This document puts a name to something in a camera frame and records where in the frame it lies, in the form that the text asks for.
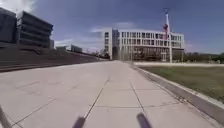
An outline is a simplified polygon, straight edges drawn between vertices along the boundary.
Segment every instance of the low wall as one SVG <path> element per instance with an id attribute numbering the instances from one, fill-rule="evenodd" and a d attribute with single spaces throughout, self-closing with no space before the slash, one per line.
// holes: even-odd
<path id="1" fill-rule="evenodd" d="M 136 66 L 224 67 L 224 64 L 134 62 Z"/>
<path id="2" fill-rule="evenodd" d="M 194 90 L 181 86 L 175 82 L 169 81 L 158 75 L 155 75 L 151 72 L 145 71 L 138 67 L 134 68 L 137 69 L 144 76 L 165 87 L 167 90 L 171 91 L 176 96 L 186 99 L 189 103 L 197 107 L 199 110 L 214 118 L 220 124 L 224 125 L 224 104 L 222 104 L 221 102 L 213 98 L 207 97 Z"/>

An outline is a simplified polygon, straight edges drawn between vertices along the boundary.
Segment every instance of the flagpole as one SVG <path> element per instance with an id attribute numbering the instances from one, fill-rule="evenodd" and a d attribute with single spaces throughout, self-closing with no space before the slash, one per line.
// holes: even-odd
<path id="1" fill-rule="evenodd" d="M 170 63 L 172 63 L 173 62 L 173 52 L 172 52 L 172 41 L 171 41 L 171 32 L 170 32 L 170 24 L 169 24 L 168 11 L 169 11 L 169 9 L 165 9 L 165 13 L 166 13 L 166 24 L 168 26 L 167 31 L 168 31 L 168 35 L 169 35 L 169 37 L 167 39 L 168 39 L 169 46 L 170 46 L 169 47 L 169 51 L 170 51 Z"/>

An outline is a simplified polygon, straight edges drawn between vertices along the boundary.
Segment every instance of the cloud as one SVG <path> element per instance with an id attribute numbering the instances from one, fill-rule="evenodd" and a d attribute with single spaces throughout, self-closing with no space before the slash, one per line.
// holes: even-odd
<path id="1" fill-rule="evenodd" d="M 107 26 L 97 26 L 97 27 L 93 27 L 92 29 L 90 29 L 90 32 L 102 32 L 105 29 L 108 28 L 114 28 L 114 29 L 133 29 L 133 28 L 137 28 L 137 26 L 133 23 L 133 22 L 118 22 L 118 23 L 114 23 L 112 25 L 107 25 Z"/>
<path id="2" fill-rule="evenodd" d="M 103 45 L 101 38 L 91 36 L 76 36 L 55 41 L 55 46 L 67 46 L 69 48 L 71 44 L 83 48 L 84 52 L 87 50 L 90 52 L 99 51 Z"/>
<path id="3" fill-rule="evenodd" d="M 114 24 L 114 28 L 117 29 L 131 29 L 136 28 L 136 25 L 132 22 L 119 22 Z"/>
<path id="4" fill-rule="evenodd" d="M 35 9 L 36 0 L 0 0 L 0 7 L 12 12 L 27 11 L 31 12 Z"/>

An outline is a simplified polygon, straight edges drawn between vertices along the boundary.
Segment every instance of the flag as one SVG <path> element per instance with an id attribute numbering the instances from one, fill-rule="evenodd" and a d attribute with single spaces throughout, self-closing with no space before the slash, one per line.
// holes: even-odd
<path id="1" fill-rule="evenodd" d="M 168 39 L 168 25 L 165 24 L 165 26 L 163 27 L 163 29 L 165 30 L 165 40 Z"/>

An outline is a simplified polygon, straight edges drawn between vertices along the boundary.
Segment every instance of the white building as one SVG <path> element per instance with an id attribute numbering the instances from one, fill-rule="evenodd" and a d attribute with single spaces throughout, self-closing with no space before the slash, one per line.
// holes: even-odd
<path id="1" fill-rule="evenodd" d="M 102 37 L 110 59 L 169 60 L 169 41 L 165 32 L 108 28 L 102 32 Z M 173 60 L 181 60 L 184 35 L 171 33 L 171 42 Z"/>

